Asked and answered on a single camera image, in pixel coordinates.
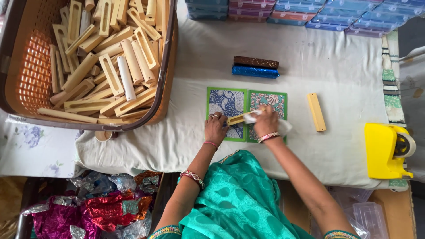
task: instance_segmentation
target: shiny blue foil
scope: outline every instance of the shiny blue foil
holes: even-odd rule
[[[277,70],[265,69],[261,67],[252,67],[252,66],[242,66],[242,65],[233,65],[232,67],[233,75],[249,76],[249,77],[262,77],[276,79],[280,76]]]

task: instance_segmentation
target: basket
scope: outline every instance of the basket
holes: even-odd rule
[[[76,123],[37,113],[52,108],[50,44],[56,44],[52,24],[60,23],[59,9],[68,0],[10,0],[0,32],[0,108],[21,123],[91,131],[127,131],[163,120],[173,84],[178,24],[176,0],[170,0],[168,31],[159,70],[155,100],[149,112],[128,125]]]

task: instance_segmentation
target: woman's right hand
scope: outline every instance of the woman's right hand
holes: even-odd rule
[[[257,122],[254,125],[254,130],[258,137],[260,138],[269,133],[277,132],[279,119],[277,111],[273,111],[271,105],[262,105],[259,109],[263,110],[260,115],[257,115],[256,113],[251,114],[251,116],[257,119]]]

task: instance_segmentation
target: bangle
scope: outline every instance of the bangle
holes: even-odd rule
[[[279,132],[273,132],[273,133],[266,134],[266,135],[264,135],[263,137],[259,138],[259,139],[257,140],[257,142],[258,142],[258,143],[261,143],[261,142],[263,142],[264,140],[267,140],[267,139],[273,138],[273,137],[275,137],[275,136],[280,136],[280,133],[279,133]]]
[[[199,184],[199,188],[201,189],[201,191],[205,188],[205,184],[202,182],[202,179],[200,179],[200,178],[199,178],[199,176],[198,176],[198,175],[196,175],[196,174],[194,174],[193,172],[191,172],[191,171],[187,171],[187,170],[184,170],[184,171],[180,174],[180,178],[181,178],[182,176],[187,176],[187,177],[189,177],[189,178],[193,179],[196,183],[198,183],[198,184]]]
[[[212,144],[212,145],[214,145],[214,147],[215,147],[215,151],[217,152],[217,150],[218,150],[217,145],[216,145],[215,143],[213,143],[213,142],[205,141],[203,144]]]

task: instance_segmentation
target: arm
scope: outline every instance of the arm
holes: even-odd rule
[[[229,127],[223,128],[223,124],[227,120],[226,116],[222,116],[220,112],[215,112],[214,114],[219,117],[208,117],[205,121],[205,141],[213,142],[220,146],[226,137]],[[214,145],[203,144],[187,170],[197,174],[200,179],[204,180],[215,151]],[[183,176],[165,206],[164,213],[155,230],[168,225],[178,225],[179,221],[192,210],[199,191],[200,188],[197,182]]]
[[[267,106],[266,111],[263,111],[256,118],[257,123],[254,129],[259,136],[278,130],[278,115],[277,112],[272,111],[271,106]],[[275,137],[267,139],[264,143],[288,174],[292,185],[307,208],[311,211],[322,234],[331,230],[344,230],[356,235],[342,208],[336,203],[316,176],[286,147],[282,138]]]

